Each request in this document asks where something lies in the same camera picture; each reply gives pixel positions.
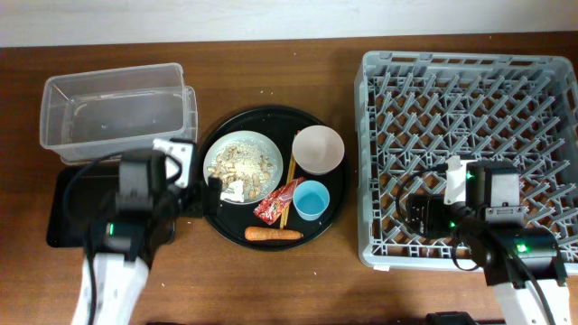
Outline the white tissue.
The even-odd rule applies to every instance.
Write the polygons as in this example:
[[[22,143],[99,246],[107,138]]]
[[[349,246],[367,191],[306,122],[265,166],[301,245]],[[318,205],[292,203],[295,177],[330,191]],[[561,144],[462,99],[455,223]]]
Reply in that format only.
[[[242,180],[231,182],[228,187],[220,193],[220,199],[229,202],[243,203],[245,201],[244,182]]]

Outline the orange carrot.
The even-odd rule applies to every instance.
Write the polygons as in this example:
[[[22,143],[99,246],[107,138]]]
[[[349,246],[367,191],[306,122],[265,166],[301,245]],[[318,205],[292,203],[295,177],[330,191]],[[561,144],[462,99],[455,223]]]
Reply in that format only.
[[[297,240],[302,237],[301,232],[289,229],[248,227],[245,230],[245,239],[248,241]]]

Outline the red snack wrapper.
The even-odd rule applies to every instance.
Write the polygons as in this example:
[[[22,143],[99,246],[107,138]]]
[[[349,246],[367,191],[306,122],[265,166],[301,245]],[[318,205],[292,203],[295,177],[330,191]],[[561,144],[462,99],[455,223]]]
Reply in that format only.
[[[262,199],[259,205],[253,210],[254,215],[267,225],[274,224],[282,215],[284,207],[292,202],[296,188],[304,181],[304,177],[293,179],[289,185],[285,184],[271,192]]]

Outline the blue plastic cup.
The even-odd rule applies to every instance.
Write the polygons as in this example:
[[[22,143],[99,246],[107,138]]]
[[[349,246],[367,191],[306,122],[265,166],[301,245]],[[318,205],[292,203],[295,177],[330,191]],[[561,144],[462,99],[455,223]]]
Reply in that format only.
[[[306,221],[321,217],[331,201],[328,189],[318,181],[304,181],[295,190],[293,204],[297,214]]]

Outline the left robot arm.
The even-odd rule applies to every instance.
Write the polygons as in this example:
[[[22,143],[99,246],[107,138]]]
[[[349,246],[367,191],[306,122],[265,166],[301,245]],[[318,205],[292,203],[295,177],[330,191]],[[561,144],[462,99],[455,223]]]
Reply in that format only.
[[[75,324],[127,324],[157,250],[172,243],[176,221],[219,211],[219,181],[198,181],[195,147],[124,152],[118,188],[82,229],[85,259]]]

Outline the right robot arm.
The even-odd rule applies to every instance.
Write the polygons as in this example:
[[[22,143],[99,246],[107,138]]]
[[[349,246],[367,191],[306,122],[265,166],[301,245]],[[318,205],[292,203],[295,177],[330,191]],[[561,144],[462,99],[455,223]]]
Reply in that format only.
[[[484,202],[446,205],[442,195],[411,194],[410,227],[426,239],[449,237],[458,269],[457,246],[469,248],[473,272],[481,269],[507,324],[570,324],[570,294],[564,260],[554,236],[521,226],[521,208]]]

